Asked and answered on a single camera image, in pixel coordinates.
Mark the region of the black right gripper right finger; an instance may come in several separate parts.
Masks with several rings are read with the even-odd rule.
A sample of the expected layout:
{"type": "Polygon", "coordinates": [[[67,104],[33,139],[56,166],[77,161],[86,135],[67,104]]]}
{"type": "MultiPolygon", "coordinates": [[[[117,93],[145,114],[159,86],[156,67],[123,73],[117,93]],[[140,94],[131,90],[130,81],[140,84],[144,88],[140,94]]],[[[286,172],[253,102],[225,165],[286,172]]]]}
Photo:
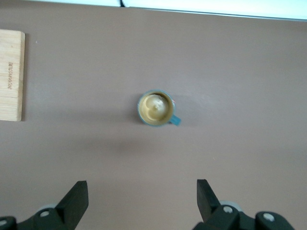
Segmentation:
{"type": "Polygon", "coordinates": [[[197,205],[202,217],[195,230],[292,230],[294,227],[281,215],[258,212],[246,215],[234,202],[220,202],[206,179],[197,180],[197,205]]]}

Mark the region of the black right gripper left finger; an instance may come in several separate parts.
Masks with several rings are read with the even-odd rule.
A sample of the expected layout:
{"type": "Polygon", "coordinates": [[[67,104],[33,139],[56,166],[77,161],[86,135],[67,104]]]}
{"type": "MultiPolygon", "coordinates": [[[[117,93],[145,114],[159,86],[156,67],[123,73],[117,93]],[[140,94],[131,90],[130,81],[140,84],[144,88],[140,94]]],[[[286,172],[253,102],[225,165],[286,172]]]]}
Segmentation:
{"type": "Polygon", "coordinates": [[[78,181],[54,207],[45,207],[27,220],[17,222],[13,216],[2,216],[2,230],[74,230],[89,205],[88,185],[78,181]]]}

